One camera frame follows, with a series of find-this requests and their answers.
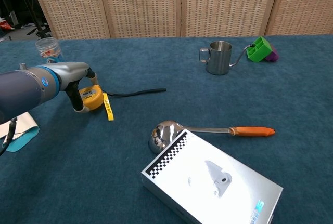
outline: orange handle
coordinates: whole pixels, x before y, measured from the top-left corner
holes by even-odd
[[[268,137],[275,134],[275,130],[266,127],[233,127],[237,136]]]

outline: wicker panel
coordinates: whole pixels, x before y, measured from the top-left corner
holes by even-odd
[[[103,0],[114,37],[180,36],[180,0]]]
[[[60,39],[110,37],[102,0],[39,0]]]
[[[333,0],[276,0],[266,34],[326,34],[332,26]]]
[[[182,0],[182,36],[263,34],[274,0]]]

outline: jug spout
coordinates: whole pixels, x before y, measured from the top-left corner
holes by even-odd
[[[233,64],[229,64],[229,67],[233,67],[233,66],[237,65],[238,62],[240,61],[241,56],[243,56],[243,54],[245,53],[246,49],[248,49],[248,48],[250,48],[250,47],[255,47],[255,44],[251,44],[251,45],[248,45],[248,46],[244,47],[243,51],[242,51],[241,54],[239,55],[239,57],[238,57],[238,59],[236,60],[236,62],[233,63]]]

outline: metal pitcher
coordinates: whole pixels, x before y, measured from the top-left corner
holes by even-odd
[[[202,48],[199,51],[199,60],[206,63],[206,70],[214,75],[224,75],[229,71],[229,67],[233,67],[238,64],[241,56],[244,54],[246,49],[254,47],[255,44],[246,46],[243,52],[239,55],[235,63],[230,64],[231,51],[233,46],[225,41],[215,41],[210,44],[210,49]],[[207,51],[209,53],[209,59],[201,59],[201,52]]]

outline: green block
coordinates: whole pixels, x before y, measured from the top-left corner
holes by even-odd
[[[253,62],[263,60],[273,51],[271,45],[264,37],[257,38],[253,44],[255,44],[255,47],[250,47],[246,50],[248,58]]]

